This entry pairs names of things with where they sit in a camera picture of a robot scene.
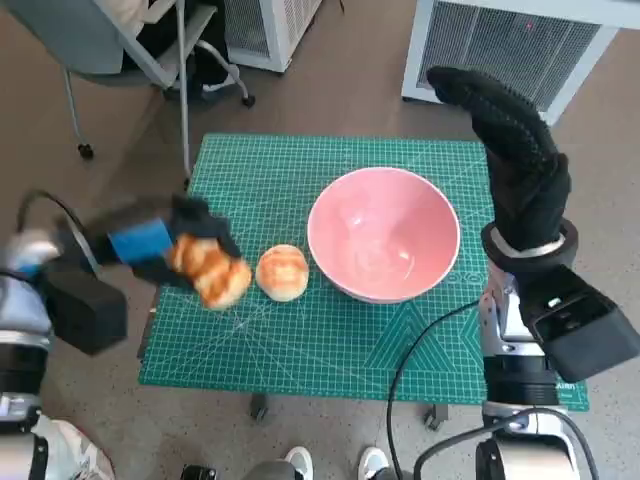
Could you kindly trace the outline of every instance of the black glove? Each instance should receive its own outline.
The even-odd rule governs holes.
[[[432,67],[438,99],[471,114],[487,151],[495,223],[507,243],[526,250],[559,238],[571,190],[568,160],[558,153],[535,106],[479,72]]]
[[[127,259],[118,255],[113,246],[113,234],[127,231],[150,221],[161,220],[164,241],[158,237],[142,238],[140,242],[152,243],[152,247],[141,258]],[[188,234],[197,238],[215,238],[220,247],[231,257],[240,258],[240,249],[229,231],[229,221],[209,213],[207,202],[190,197],[144,198],[125,207],[104,213],[86,225],[87,240],[98,263],[127,263],[136,277],[162,285],[189,286],[186,277],[169,268],[164,258],[166,249],[175,244],[178,237]]]
[[[206,201],[175,196],[172,198],[172,208],[169,231],[174,243],[182,234],[197,238],[215,238],[231,257],[242,256],[236,242],[231,238],[229,221],[224,217],[211,215]]]

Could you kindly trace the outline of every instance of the chair leg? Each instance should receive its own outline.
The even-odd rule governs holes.
[[[71,111],[71,121],[73,122],[73,131],[78,139],[78,152],[84,160],[91,160],[93,158],[93,149],[85,139],[84,135],[80,131],[80,125],[78,125],[78,114],[76,112],[76,102],[73,98],[73,90],[71,88],[71,75],[69,70],[62,68],[62,75],[64,77],[64,89],[67,92],[67,101],[69,102],[69,110]]]
[[[215,48],[213,45],[211,45],[209,42],[205,42],[204,40],[198,40],[198,42],[196,43],[196,46],[206,50],[211,55],[213,55],[216,61],[222,66],[222,68],[224,68],[227,71],[229,75],[231,75],[231,78],[233,78],[233,81],[242,90],[242,103],[247,107],[252,107],[256,101],[255,97],[249,93],[249,90],[247,89],[247,86],[240,78],[240,75],[238,75],[237,72],[231,68],[231,66],[222,57],[222,55],[220,55],[220,52],[218,51],[218,49]]]
[[[187,56],[184,40],[184,0],[176,3],[178,13],[178,47],[180,49],[180,117],[182,123],[182,163],[187,181],[191,178],[189,158],[189,108],[187,105]]]

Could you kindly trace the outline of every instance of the green cutting mat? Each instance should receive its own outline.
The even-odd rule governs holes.
[[[394,166],[433,182],[453,203],[462,232],[458,261],[436,288],[401,305],[368,305],[338,292],[313,263],[309,210],[352,170]],[[207,135],[190,193],[228,216],[252,265],[278,243],[310,261],[306,293],[276,304],[253,285],[216,313],[195,294],[160,296],[140,382],[247,392],[386,399],[401,355],[431,321],[477,298],[486,280],[480,230],[492,220],[480,144],[399,139]],[[584,385],[562,385],[563,402],[588,408]],[[416,352],[398,398],[480,403],[485,397],[477,313],[438,327]]]

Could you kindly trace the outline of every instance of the bread roll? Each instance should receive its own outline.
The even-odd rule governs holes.
[[[189,277],[207,308],[229,308],[251,284],[247,262],[231,258],[214,239],[180,235],[169,252],[169,263],[173,270]]]
[[[309,281],[309,266],[293,245],[276,245],[264,252],[256,268],[258,286],[276,302],[302,295]]]

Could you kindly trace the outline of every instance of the bowl rim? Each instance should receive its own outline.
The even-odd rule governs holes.
[[[316,206],[318,205],[318,202],[320,202],[322,197],[327,193],[329,188],[331,188],[334,184],[336,184],[336,183],[338,183],[340,181],[343,181],[347,177],[350,177],[350,176],[353,176],[353,175],[357,175],[359,173],[362,173],[362,172],[365,172],[365,171],[370,171],[370,170],[375,170],[375,171],[395,171],[395,172],[400,172],[400,173],[405,174],[405,175],[410,175],[410,176],[420,180],[421,182],[427,184],[428,186],[433,188],[433,190],[435,190],[435,192],[445,201],[447,207],[449,208],[449,211],[453,215],[454,223],[455,223],[455,226],[456,226],[456,248],[455,248],[455,251],[454,251],[454,253],[453,253],[452,257],[451,257],[451,261],[449,262],[449,265],[447,266],[447,268],[443,271],[442,275],[440,275],[436,281],[432,282],[427,287],[418,290],[416,293],[412,292],[411,294],[403,295],[403,296],[401,296],[399,298],[396,298],[396,297],[384,297],[384,296],[371,296],[371,295],[366,294],[366,293],[364,293],[362,291],[355,290],[353,288],[349,288],[349,287],[345,286],[343,283],[340,283],[340,282],[336,281],[335,279],[333,279],[332,276],[329,275],[326,272],[326,270],[322,267],[320,262],[318,262],[318,259],[317,259],[317,256],[316,256],[316,252],[313,249],[312,234],[311,234],[311,221],[312,221],[313,215],[314,215],[314,213],[316,211]],[[307,218],[307,244],[309,245],[309,251],[311,252],[311,256],[313,257],[313,261],[316,263],[316,265],[318,266],[320,271],[332,283],[337,285],[344,292],[353,293],[354,295],[357,295],[358,297],[370,299],[370,300],[373,300],[373,301],[376,301],[376,302],[389,302],[389,303],[391,303],[391,302],[393,302],[393,303],[404,302],[404,301],[411,300],[413,298],[419,297],[423,293],[428,292],[429,290],[434,288],[436,285],[438,285],[449,274],[449,272],[451,271],[451,269],[455,265],[456,260],[458,259],[458,254],[460,253],[460,236],[461,236],[460,235],[460,221],[458,220],[458,215],[457,215],[455,209],[453,208],[453,205],[451,204],[449,199],[446,197],[446,195],[444,193],[442,193],[442,191],[438,187],[436,187],[433,183],[431,183],[429,180],[427,180],[423,176],[418,175],[417,173],[411,172],[409,170],[406,170],[404,168],[397,168],[397,167],[364,167],[364,168],[359,168],[357,170],[353,170],[353,171],[351,171],[349,173],[345,173],[344,175],[336,178],[329,185],[324,187],[322,192],[320,192],[320,195],[318,195],[318,197],[316,198],[315,202],[313,202],[313,206],[311,207],[311,210],[309,211],[309,217]]]

